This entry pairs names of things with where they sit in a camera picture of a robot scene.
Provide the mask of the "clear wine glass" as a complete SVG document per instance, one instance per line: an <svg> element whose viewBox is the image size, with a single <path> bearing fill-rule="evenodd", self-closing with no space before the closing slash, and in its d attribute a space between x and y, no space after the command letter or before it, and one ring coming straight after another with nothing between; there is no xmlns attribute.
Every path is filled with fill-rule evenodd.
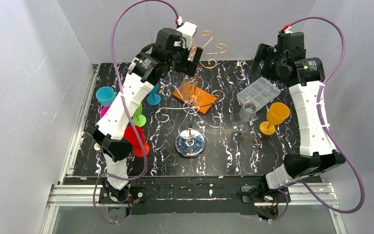
<svg viewBox="0 0 374 234"><path fill-rule="evenodd" d="M239 121L235 122L234 129L237 133L244 134L248 131L249 122L251 122L257 112L257 106L253 102L246 102L242 105L242 108L239 112Z"/></svg>
<svg viewBox="0 0 374 234"><path fill-rule="evenodd" d="M197 86L197 82L198 80L196 76L184 76L182 83L179 87L179 92L184 100L188 100L189 98L195 95L194 92Z"/></svg>

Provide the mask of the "yellow orange wine glass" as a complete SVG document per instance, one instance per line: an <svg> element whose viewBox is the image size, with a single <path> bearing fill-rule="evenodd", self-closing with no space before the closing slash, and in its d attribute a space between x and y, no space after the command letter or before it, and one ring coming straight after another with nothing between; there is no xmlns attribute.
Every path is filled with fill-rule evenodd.
<svg viewBox="0 0 374 234"><path fill-rule="evenodd" d="M266 115L267 121L260 124L260 131L265 135L274 134L276 130L275 126L283 123L289 115L290 109L284 103L275 102L271 104Z"/></svg>

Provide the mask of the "clear wine glass front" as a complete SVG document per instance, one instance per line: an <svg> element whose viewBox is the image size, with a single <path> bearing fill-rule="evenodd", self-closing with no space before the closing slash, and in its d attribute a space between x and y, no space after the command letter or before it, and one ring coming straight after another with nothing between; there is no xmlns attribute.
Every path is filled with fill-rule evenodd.
<svg viewBox="0 0 374 234"><path fill-rule="evenodd" d="M234 129L237 133L244 134L248 131L249 122L251 122L257 112L257 106L253 102L246 102L242 105L242 108L239 112L239 121L235 122Z"/></svg>

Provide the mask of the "green wine glass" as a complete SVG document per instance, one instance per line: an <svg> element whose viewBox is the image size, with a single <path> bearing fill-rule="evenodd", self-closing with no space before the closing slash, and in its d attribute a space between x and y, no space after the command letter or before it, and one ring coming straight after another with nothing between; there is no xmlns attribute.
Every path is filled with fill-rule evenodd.
<svg viewBox="0 0 374 234"><path fill-rule="evenodd" d="M132 121L134 125L139 126L139 127L143 127L147 122L146 117L142 115L142 110L143 110L143 106L142 104L140 104L132 116Z"/></svg>

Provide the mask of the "teal blue wine glass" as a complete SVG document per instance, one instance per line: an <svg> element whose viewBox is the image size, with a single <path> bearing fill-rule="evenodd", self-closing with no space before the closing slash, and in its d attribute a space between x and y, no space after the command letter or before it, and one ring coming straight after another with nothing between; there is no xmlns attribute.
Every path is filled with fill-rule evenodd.
<svg viewBox="0 0 374 234"><path fill-rule="evenodd" d="M110 106L114 102L116 97L115 90L109 86L99 88L95 95L97 100L103 107Z"/></svg>

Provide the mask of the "red wine glass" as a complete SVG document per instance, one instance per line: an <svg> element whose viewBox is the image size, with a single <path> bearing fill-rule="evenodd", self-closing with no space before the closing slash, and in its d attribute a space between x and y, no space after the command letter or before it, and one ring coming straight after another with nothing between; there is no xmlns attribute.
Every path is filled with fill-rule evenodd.
<svg viewBox="0 0 374 234"><path fill-rule="evenodd" d="M136 133L134 131L134 129L131 127L131 126L128 126L126 129L125 129L125 132L124 132L124 138L130 142L133 146L133 151L134 151L134 154L137 156L137 157L143 157L144 156L144 153L143 151L145 151L145 154L147 155L150 151L150 147L149 145L146 143L146 140L145 140L145 135L144 135L144 132L143 130L141 129L141 127L139 126L136 126L135 125L135 128L136 128L136 131L139 135L139 138L141 139L141 142L143 143L143 145L141 145L138 141L138 138L136 136Z"/></svg>

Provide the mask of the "pink wine glass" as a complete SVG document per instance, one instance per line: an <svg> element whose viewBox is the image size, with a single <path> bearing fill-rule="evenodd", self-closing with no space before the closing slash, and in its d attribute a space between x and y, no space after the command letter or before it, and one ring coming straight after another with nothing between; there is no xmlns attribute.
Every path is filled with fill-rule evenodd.
<svg viewBox="0 0 374 234"><path fill-rule="evenodd" d="M102 118L107 113L109 108L110 108L110 105L103 107L103 109L100 112L100 118Z"/></svg>

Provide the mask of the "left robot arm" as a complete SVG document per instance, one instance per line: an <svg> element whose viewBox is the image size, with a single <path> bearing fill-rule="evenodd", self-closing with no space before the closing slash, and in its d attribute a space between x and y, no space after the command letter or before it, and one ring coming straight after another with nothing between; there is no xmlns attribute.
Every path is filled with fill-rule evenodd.
<svg viewBox="0 0 374 234"><path fill-rule="evenodd" d="M130 182L127 156L133 144L124 139L128 125L135 128L132 116L144 98L170 70L189 77L195 75L202 49L190 57L197 26L186 22L177 29L163 28L156 41L136 55L124 80L119 80L119 93L106 114L89 126L88 133L100 145L107 164L108 185L118 191Z"/></svg>

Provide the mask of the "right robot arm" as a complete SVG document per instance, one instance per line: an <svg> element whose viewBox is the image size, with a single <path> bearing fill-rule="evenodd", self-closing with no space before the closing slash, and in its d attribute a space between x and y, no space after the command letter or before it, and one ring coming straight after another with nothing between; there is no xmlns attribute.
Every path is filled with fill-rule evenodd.
<svg viewBox="0 0 374 234"><path fill-rule="evenodd" d="M324 88L324 70L319 58L307 58L304 33L280 31L276 46L261 43L253 59L250 77L260 77L287 86L297 113L300 132L299 153L284 157L284 163L263 176L260 187L265 191L281 187L334 169L345 163L326 134L324 101L319 97Z"/></svg>

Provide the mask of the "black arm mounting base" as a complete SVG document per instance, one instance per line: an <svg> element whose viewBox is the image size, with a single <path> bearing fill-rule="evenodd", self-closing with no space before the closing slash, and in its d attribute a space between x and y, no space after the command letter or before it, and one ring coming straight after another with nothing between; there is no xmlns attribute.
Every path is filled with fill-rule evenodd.
<svg viewBox="0 0 374 234"><path fill-rule="evenodd" d="M158 176L131 181L118 191L102 180L100 204L121 203L132 215L238 213L276 219L291 201L288 189L271 190L262 176Z"/></svg>

